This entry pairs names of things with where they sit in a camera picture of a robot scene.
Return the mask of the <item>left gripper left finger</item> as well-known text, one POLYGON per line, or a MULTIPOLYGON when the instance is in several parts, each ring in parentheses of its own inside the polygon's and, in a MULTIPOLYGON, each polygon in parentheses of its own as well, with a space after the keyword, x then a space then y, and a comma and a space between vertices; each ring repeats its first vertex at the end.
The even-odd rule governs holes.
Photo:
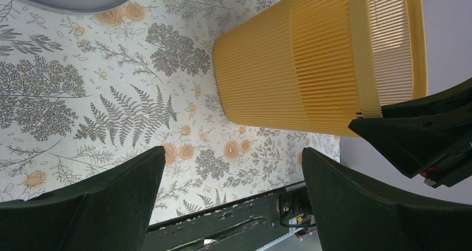
POLYGON ((142 154, 30 200, 1 203, 2 250, 140 250, 165 167, 142 154))

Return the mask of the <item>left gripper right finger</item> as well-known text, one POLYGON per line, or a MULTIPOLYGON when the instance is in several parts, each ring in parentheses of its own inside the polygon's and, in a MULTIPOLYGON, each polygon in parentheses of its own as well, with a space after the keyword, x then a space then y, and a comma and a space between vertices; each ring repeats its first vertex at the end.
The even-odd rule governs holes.
POLYGON ((428 198, 302 151, 323 250, 470 250, 471 206, 428 198))

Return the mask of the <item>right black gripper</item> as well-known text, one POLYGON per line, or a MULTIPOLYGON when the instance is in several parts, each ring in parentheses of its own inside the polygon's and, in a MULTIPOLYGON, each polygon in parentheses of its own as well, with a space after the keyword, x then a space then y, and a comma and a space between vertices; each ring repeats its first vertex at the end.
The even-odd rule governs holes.
POLYGON ((381 111, 348 127, 404 176, 421 175, 432 188, 471 177, 471 80, 381 111))

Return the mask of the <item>yellow plastic waste basket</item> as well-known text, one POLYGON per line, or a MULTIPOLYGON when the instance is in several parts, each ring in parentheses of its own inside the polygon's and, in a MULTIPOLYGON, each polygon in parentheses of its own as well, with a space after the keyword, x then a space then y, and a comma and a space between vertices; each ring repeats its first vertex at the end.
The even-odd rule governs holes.
POLYGON ((425 97, 422 0, 281 0, 213 49, 230 121, 353 136, 354 119, 425 97))

